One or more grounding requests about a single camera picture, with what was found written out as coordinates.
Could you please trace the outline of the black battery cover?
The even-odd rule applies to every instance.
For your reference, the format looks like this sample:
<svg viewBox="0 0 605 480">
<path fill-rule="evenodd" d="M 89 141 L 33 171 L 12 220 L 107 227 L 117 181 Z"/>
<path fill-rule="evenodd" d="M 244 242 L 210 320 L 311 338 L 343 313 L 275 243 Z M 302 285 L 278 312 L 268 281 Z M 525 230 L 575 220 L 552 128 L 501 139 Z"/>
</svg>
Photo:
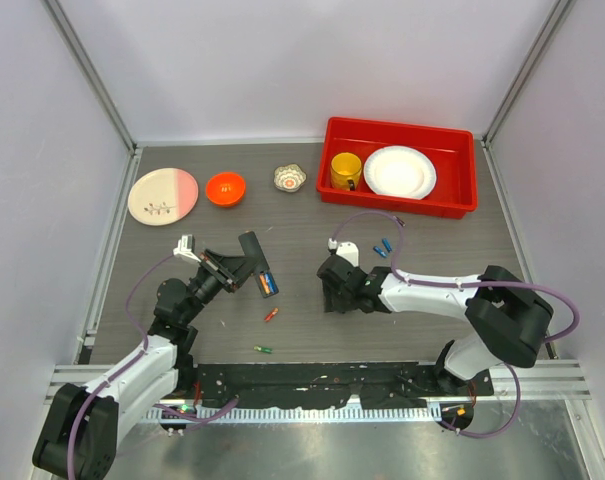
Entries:
<svg viewBox="0 0 605 480">
<path fill-rule="evenodd" d="M 327 285 L 323 285 L 322 291 L 323 291 L 324 312 L 325 313 L 333 312 L 333 293 L 332 293 L 331 288 Z"/>
</svg>

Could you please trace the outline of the black remote control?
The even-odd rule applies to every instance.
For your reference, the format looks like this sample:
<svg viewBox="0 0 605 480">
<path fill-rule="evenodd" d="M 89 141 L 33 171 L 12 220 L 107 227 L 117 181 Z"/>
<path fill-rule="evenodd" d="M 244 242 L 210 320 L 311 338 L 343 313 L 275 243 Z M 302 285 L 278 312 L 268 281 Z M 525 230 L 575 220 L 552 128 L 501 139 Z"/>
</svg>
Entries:
<svg viewBox="0 0 605 480">
<path fill-rule="evenodd" d="M 265 254 L 262 250 L 262 247 L 257 238 L 257 235 L 253 231 L 247 231 L 247 232 L 243 233 L 242 235 L 240 235 L 238 237 L 238 240 L 239 240 L 239 243 L 243 250 L 244 255 L 249 260 L 252 260 L 254 262 L 251 273 L 253 274 L 253 277 L 255 278 L 256 284 L 258 285 L 258 288 L 259 288 L 259 291 L 260 291 L 262 297 L 269 298 L 269 297 L 272 297 L 272 296 L 278 294 L 279 289 L 275 282 L 274 276 L 271 273 L 270 266 L 268 264 Z M 277 293 L 273 294 L 270 292 L 270 294 L 268 296 L 265 294 L 263 287 L 261 285 L 261 282 L 259 280 L 259 274 L 261 274 L 261 273 L 265 274 L 265 272 L 269 272 L 271 274 L 271 276 L 276 284 L 277 290 L 278 290 Z"/>
</svg>

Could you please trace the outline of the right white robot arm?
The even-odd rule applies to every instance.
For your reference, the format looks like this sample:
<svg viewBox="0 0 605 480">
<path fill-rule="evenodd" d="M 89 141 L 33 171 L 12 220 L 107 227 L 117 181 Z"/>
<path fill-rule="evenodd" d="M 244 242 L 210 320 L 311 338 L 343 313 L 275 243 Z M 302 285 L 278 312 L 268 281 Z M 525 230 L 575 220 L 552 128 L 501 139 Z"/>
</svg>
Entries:
<svg viewBox="0 0 605 480">
<path fill-rule="evenodd" d="M 317 276 L 327 312 L 420 312 L 467 322 L 473 333 L 449 341 L 433 368 L 433 387 L 447 395 L 459 393 L 477 374 L 500 363 L 533 367 L 553 317 L 548 302 L 494 265 L 481 275 L 455 279 L 389 267 L 365 272 L 332 254 Z"/>
</svg>

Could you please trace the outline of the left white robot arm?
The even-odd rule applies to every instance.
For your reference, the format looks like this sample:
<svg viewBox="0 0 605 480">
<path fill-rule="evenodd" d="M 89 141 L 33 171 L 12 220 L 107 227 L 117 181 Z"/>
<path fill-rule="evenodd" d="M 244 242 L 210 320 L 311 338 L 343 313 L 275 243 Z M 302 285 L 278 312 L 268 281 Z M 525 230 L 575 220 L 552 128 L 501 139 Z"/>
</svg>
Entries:
<svg viewBox="0 0 605 480">
<path fill-rule="evenodd" d="M 154 320 L 129 355 L 82 386 L 58 389 L 32 454 L 34 466 L 65 479 L 102 479 L 144 413 L 168 394 L 182 399 L 193 391 L 193 319 L 220 291 L 233 293 L 268 267 L 259 249 L 243 250 L 226 256 L 175 249 L 176 256 L 197 264 L 196 275 L 158 286 Z"/>
</svg>

